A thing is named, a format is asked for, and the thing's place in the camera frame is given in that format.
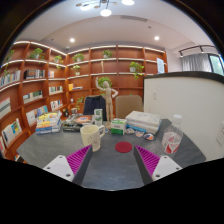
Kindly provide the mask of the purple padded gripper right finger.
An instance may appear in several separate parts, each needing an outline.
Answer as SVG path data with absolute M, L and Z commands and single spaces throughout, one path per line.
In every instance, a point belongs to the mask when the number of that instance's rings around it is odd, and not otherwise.
M 158 156 L 138 145 L 134 146 L 134 156 L 145 185 L 182 169 L 169 156 Z

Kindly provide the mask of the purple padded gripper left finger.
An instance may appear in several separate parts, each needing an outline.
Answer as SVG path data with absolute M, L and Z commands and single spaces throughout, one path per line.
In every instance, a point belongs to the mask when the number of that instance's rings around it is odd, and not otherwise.
M 44 170 L 81 185 L 92 154 L 92 146 L 88 145 L 68 156 L 58 155 L 44 167 Z

